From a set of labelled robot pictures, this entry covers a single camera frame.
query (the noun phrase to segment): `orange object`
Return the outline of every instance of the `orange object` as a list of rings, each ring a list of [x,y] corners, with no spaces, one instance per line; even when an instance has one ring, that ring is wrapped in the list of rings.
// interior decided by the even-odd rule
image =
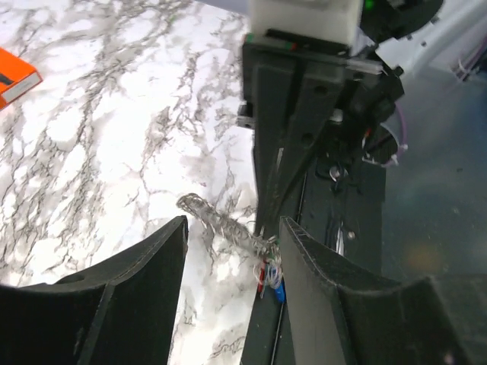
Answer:
[[[35,67],[0,48],[0,110],[42,80]]]

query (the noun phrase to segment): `floor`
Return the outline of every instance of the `floor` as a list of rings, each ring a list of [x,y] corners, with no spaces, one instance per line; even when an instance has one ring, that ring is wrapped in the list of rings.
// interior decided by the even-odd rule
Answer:
[[[241,16],[192,1],[0,0],[0,22],[0,44],[45,79],[1,114],[2,284],[100,262],[183,214],[186,193],[235,217],[255,206],[252,135],[234,126]],[[253,265],[189,228],[170,364],[239,363]]]

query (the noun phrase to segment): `white label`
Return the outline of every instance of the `white label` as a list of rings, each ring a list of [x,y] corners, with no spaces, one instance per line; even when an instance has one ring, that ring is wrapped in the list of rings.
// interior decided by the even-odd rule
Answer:
[[[11,87],[2,94],[2,97],[7,103],[17,99],[20,95],[29,91],[32,87],[40,83],[40,77],[37,72],[27,76],[24,80]]]

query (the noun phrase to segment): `marble surface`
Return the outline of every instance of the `marble surface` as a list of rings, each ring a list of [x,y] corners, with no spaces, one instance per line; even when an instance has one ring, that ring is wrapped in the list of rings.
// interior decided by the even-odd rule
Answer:
[[[252,220],[252,135],[234,126],[240,15],[188,0],[0,0],[0,23],[0,44],[45,78],[0,112],[2,284],[98,263],[182,214],[188,192]],[[239,363],[253,263],[189,229],[170,363]]]

